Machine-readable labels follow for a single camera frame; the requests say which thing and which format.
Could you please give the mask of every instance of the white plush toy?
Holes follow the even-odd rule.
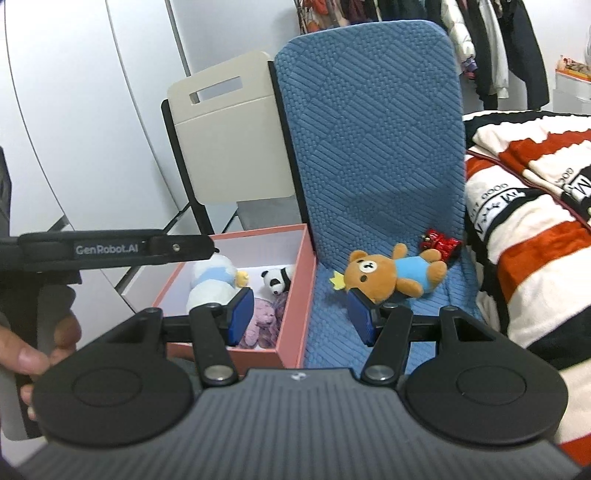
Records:
[[[206,303],[227,305],[240,288],[248,284],[248,274],[236,270],[228,257],[213,254],[209,260],[193,264],[187,312]]]
[[[273,268],[272,270],[265,270],[261,273],[261,277],[265,286],[272,291],[273,295],[277,296],[290,290],[291,279],[295,270],[295,265],[289,265],[285,268]]]

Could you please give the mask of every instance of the pink box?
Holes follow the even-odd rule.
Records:
[[[250,275],[255,297],[265,298],[260,271],[295,264],[285,313],[274,349],[232,348],[230,355],[241,375],[249,368],[301,368],[306,349],[308,320],[314,294],[316,255],[307,225],[289,225],[247,232],[213,235],[216,247],[238,270]],[[191,262],[179,264],[154,302],[164,315],[185,315],[190,291]],[[187,343],[171,343],[168,354],[193,359]]]

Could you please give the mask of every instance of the red toy car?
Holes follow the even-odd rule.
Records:
[[[421,252],[429,248],[439,250],[441,259],[445,263],[449,263],[460,255],[462,242],[455,238],[448,238],[443,233],[431,228],[423,235],[420,245]]]

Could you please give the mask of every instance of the panda plush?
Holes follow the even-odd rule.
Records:
[[[272,270],[265,270],[261,273],[261,277],[265,286],[271,290],[273,295],[277,296],[290,290],[291,279],[294,276],[295,269],[295,265],[289,265],[284,268],[273,268]]]

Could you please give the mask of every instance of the stuffed animal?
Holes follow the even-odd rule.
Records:
[[[248,274],[237,271],[228,257],[213,254],[208,260],[197,261],[193,264],[187,312],[205,303],[227,305],[247,283]]]
[[[270,301],[257,299],[255,303],[256,325],[259,327],[259,346],[262,348],[275,348],[279,327],[275,317],[275,309]]]
[[[275,309],[275,318],[277,318],[277,326],[281,328],[283,322],[283,315],[285,313],[285,305],[287,304],[287,295],[285,291],[281,295],[275,297],[273,301],[273,308]]]
[[[270,301],[255,299],[255,310],[246,328],[238,348],[253,349],[275,348],[279,337],[279,326],[275,317],[275,309]]]
[[[261,273],[261,277],[263,277],[265,286],[272,291],[273,295],[277,296],[290,290],[291,279],[295,270],[295,265],[289,265],[285,268],[273,268],[272,270],[265,270]]]
[[[435,249],[425,250],[417,257],[407,257],[407,253],[404,244],[394,247],[392,258],[356,250],[349,256],[345,274],[339,278],[335,272],[330,280],[337,290],[360,289],[374,303],[385,301],[394,290],[419,298],[443,281],[447,265]]]

